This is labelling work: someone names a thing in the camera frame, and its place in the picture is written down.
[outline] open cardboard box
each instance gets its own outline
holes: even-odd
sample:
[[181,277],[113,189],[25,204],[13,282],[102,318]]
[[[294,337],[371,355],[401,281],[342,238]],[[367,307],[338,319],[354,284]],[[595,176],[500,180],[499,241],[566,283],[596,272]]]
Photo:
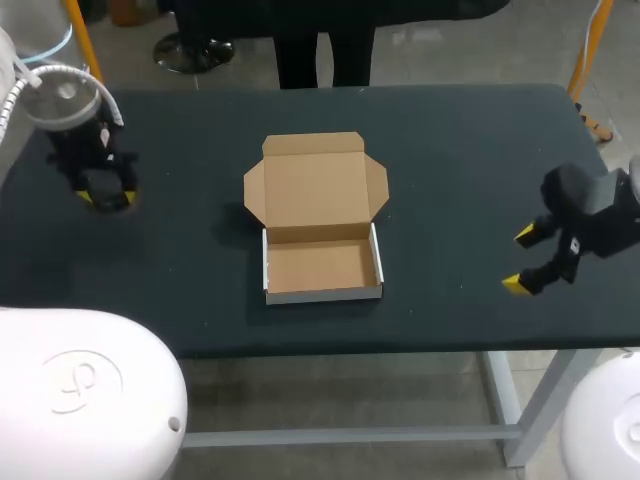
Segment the open cardboard box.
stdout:
[[375,225],[389,199],[386,169],[355,132],[267,137],[244,176],[262,222],[267,304],[382,297]]

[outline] black table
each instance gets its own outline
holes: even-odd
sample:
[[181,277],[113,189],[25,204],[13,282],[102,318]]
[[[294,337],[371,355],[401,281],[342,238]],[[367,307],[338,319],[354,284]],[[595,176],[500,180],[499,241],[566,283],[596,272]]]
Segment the black table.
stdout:
[[[45,164],[36,134],[0,204],[0,305],[105,310],[146,325],[178,357],[569,349],[520,418],[506,357],[486,354],[505,425],[203,433],[187,447],[507,439],[522,466],[602,348],[640,343],[640,249],[586,257],[577,283],[514,297],[501,280],[550,258],[513,237],[544,212],[543,175],[604,167],[559,87],[448,86],[287,92],[121,93],[123,150],[140,154],[141,193],[101,216]],[[269,134],[357,131],[388,169],[376,219],[384,298],[265,305],[261,225],[243,174]]]

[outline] orange pole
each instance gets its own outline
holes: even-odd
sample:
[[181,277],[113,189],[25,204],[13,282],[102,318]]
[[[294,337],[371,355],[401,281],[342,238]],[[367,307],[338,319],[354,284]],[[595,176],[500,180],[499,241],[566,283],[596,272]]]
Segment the orange pole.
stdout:
[[89,71],[91,72],[91,75],[100,80],[101,83],[104,83],[102,71],[100,70],[98,59],[96,58],[96,54],[93,51],[93,45],[91,44],[91,39],[89,38],[89,32],[87,32],[87,27],[84,24],[84,19],[82,18],[82,12],[78,6],[78,0],[64,0],[64,3],[67,8],[67,12],[69,13],[69,19],[71,20],[71,25],[73,25],[76,38],[80,44],[82,54],[89,65]]
[[613,0],[602,0],[602,5],[591,22],[589,28],[589,45],[587,46],[587,60],[586,65],[584,61],[584,45],[580,49],[580,55],[578,55],[578,61],[573,69],[573,75],[571,75],[571,81],[569,82],[569,94],[574,103],[577,103],[580,99],[580,94],[587,81],[589,72],[591,71],[591,65],[593,59],[596,56],[600,39],[602,38],[602,32],[607,25],[611,8],[613,7]]

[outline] table leg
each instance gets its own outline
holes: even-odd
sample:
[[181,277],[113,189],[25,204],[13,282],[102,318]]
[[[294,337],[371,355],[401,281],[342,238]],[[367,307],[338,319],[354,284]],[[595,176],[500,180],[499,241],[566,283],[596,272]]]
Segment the table leg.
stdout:
[[504,445],[508,467],[524,467],[564,410],[575,385],[602,350],[559,350],[520,417],[521,436]]
[[507,440],[520,436],[517,425],[459,427],[364,427],[187,433],[182,448],[320,445],[324,443],[459,442]]
[[611,140],[613,140],[613,132],[610,129],[608,129],[607,127],[603,127],[589,115],[584,113],[582,111],[582,105],[580,105],[579,103],[576,103],[576,108],[578,109],[578,114],[580,115],[580,118],[582,119],[584,124],[589,130],[593,132],[594,135],[596,135],[600,139],[601,142],[610,142]]
[[507,352],[482,352],[481,357],[500,425],[515,425],[522,416]]

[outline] box flap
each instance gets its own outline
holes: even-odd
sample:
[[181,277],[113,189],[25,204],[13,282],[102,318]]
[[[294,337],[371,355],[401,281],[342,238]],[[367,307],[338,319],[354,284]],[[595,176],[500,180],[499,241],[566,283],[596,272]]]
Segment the box flap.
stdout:
[[255,217],[267,224],[265,209],[264,161],[244,174],[244,205]]
[[245,205],[268,229],[371,222],[389,198],[385,168],[355,132],[269,136],[245,174]]
[[387,203],[387,200],[389,200],[387,169],[368,155],[364,156],[364,165],[367,172],[369,215],[371,219],[373,219],[376,213],[378,213],[382,206]]
[[364,140],[356,132],[269,135],[262,144],[265,157],[301,153],[364,152]]

